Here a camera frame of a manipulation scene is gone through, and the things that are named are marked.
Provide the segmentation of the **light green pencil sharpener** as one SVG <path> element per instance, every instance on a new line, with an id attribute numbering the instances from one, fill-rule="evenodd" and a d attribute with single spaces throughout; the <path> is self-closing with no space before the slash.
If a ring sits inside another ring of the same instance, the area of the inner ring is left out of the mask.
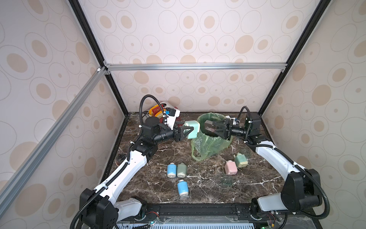
<path id="1" fill-rule="evenodd" d="M 197 135 L 200 132 L 200 123 L 198 121 L 185 121 L 184 127 L 184 136 L 186 136 L 187 139 L 197 138 Z"/>

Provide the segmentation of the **mint green pencil sharpener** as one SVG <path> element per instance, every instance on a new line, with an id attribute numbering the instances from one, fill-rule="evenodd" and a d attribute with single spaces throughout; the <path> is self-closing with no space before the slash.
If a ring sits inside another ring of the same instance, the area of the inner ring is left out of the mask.
<path id="1" fill-rule="evenodd" d="M 234 157 L 234 162 L 235 162 L 237 168 L 244 168 L 248 165 L 246 156 L 241 153 L 238 153 Z"/>

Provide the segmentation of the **pink pencil sharpener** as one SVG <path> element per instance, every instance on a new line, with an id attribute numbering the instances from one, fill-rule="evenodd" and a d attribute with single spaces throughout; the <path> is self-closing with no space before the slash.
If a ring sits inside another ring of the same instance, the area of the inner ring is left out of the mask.
<path id="1" fill-rule="evenodd" d="M 236 175 L 238 172 L 236 163 L 234 161 L 226 161 L 225 164 L 225 173 L 227 175 Z"/>

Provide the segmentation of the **clear green shavings tray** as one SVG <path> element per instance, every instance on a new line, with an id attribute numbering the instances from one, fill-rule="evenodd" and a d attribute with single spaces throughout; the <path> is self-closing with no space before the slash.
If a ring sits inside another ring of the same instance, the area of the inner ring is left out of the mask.
<path id="1" fill-rule="evenodd" d="M 231 176 L 223 176 L 221 179 L 221 184 L 223 187 L 231 187 L 233 183 L 233 178 Z"/>

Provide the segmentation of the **blue pencil sharpener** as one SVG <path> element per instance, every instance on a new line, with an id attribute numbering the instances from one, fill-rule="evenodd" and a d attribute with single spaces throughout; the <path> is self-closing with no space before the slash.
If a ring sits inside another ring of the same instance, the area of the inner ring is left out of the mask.
<path id="1" fill-rule="evenodd" d="M 189 188 L 186 181 L 183 179 L 179 180 L 177 184 L 178 194 L 180 197 L 186 197 L 189 195 Z"/>
<path id="2" fill-rule="evenodd" d="M 177 165 L 175 163 L 170 163 L 167 166 L 167 177 L 175 178 L 177 176 Z"/>

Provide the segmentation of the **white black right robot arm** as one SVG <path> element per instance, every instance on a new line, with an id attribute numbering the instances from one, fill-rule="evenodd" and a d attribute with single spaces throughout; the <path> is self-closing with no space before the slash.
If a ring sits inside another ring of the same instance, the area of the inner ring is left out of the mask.
<path id="1" fill-rule="evenodd" d="M 221 121 L 205 121 L 205 129 L 225 140 L 236 136 L 263 157 L 284 179 L 280 193 L 253 198 L 250 214 L 261 219 L 271 212 L 302 213 L 310 218 L 325 219 L 330 214 L 329 199 L 321 187 L 319 173 L 296 163 L 266 136 L 261 134 L 262 118 L 255 112 L 246 111 L 244 123 L 240 117 L 226 117 Z"/>

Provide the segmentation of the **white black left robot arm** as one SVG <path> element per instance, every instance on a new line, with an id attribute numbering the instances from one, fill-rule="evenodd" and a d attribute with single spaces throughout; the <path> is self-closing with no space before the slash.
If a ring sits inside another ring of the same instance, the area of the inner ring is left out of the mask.
<path id="1" fill-rule="evenodd" d="M 153 99 L 163 118 L 149 116 L 143 118 L 143 105 L 147 98 Z M 197 137 L 200 124 L 197 121 L 178 121 L 180 110 L 175 107 L 163 108 L 156 97 L 145 95 L 139 105 L 140 133 L 130 144 L 123 163 L 93 190 L 85 189 L 80 195 L 80 209 L 71 221 L 70 228 L 83 223 L 91 229 L 113 229 L 117 222 L 134 217 L 140 221 L 146 218 L 147 203 L 141 198 L 118 201 L 126 185 L 157 152 L 158 145 L 167 140 L 180 142 Z"/>

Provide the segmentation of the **sage green pencil sharpener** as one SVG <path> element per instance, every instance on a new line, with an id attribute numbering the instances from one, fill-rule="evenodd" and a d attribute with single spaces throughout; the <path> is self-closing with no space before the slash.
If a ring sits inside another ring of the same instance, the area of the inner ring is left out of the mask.
<path id="1" fill-rule="evenodd" d="M 180 163 L 177 166 L 177 177 L 184 178 L 187 175 L 187 165 L 184 163 Z"/>

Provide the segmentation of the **blue pencil sharpener in row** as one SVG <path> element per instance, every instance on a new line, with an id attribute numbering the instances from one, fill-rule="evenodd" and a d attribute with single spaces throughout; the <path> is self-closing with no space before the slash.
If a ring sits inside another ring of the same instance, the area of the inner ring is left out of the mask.
<path id="1" fill-rule="evenodd" d="M 170 163 L 167 166 L 167 177 L 175 178 L 177 176 L 177 165 L 175 163 Z"/>

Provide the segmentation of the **red plastic basket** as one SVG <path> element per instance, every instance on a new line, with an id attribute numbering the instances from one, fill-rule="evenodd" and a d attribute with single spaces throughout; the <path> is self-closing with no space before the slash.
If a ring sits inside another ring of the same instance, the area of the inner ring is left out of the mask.
<path id="1" fill-rule="evenodd" d="M 178 121 L 178 122 L 181 121 L 180 110 L 174 108 L 171 110 L 170 115 L 171 115 L 171 117 L 174 118 L 175 121 Z"/>

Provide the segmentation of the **green plastic bin liner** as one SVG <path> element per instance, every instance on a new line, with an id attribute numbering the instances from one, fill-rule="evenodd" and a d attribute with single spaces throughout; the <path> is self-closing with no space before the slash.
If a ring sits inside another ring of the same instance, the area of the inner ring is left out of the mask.
<path id="1" fill-rule="evenodd" d="M 203 161 L 224 149 L 228 148 L 233 141 L 233 137 L 229 140 L 222 139 L 218 135 L 205 129 L 205 121 L 223 121 L 226 117 L 218 113 L 205 113 L 197 118 L 200 124 L 200 132 L 197 138 L 192 139 L 192 158 L 196 161 Z"/>

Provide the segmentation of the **red yellow toy items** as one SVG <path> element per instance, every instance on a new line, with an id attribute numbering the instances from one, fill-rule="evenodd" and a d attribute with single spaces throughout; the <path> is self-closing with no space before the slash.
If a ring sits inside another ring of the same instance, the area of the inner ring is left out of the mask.
<path id="1" fill-rule="evenodd" d="M 164 110 L 166 110 L 167 107 L 171 107 L 171 105 L 166 101 L 161 102 L 160 104 Z M 163 116 L 163 113 L 162 113 L 159 105 L 155 105 L 154 107 L 150 108 L 148 111 L 148 114 L 150 116 L 157 116 L 157 117 Z"/>

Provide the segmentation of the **silver aluminium crossbar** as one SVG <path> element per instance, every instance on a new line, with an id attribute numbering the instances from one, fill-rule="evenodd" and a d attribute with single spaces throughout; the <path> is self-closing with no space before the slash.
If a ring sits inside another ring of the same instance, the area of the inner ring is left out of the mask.
<path id="1" fill-rule="evenodd" d="M 109 71 L 188 71 L 285 69 L 286 63 L 193 63 L 193 64 L 106 64 Z"/>

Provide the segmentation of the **silver aluminium side bar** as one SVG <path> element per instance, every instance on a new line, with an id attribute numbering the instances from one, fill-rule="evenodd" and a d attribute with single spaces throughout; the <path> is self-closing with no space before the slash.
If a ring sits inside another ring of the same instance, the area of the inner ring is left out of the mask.
<path id="1" fill-rule="evenodd" d="M 1 217 L 4 216 L 10 205 L 13 203 L 25 184 L 29 181 L 30 177 L 44 160 L 45 156 L 48 154 L 105 73 L 107 73 L 105 66 L 101 66 L 94 73 L 87 84 L 82 88 L 74 100 L 69 104 L 67 109 L 50 128 L 42 141 L 36 145 L 35 149 L 20 166 L 19 170 L 12 176 L 9 183 L 1 193 Z"/>

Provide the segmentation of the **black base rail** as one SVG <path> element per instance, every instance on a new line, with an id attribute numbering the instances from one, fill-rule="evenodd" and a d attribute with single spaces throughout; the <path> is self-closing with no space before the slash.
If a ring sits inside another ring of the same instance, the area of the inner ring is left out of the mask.
<path id="1" fill-rule="evenodd" d="M 320 229 L 316 219 L 299 213 L 250 215 L 250 204 L 148 204 L 143 219 L 129 217 L 111 223 L 109 229 Z"/>

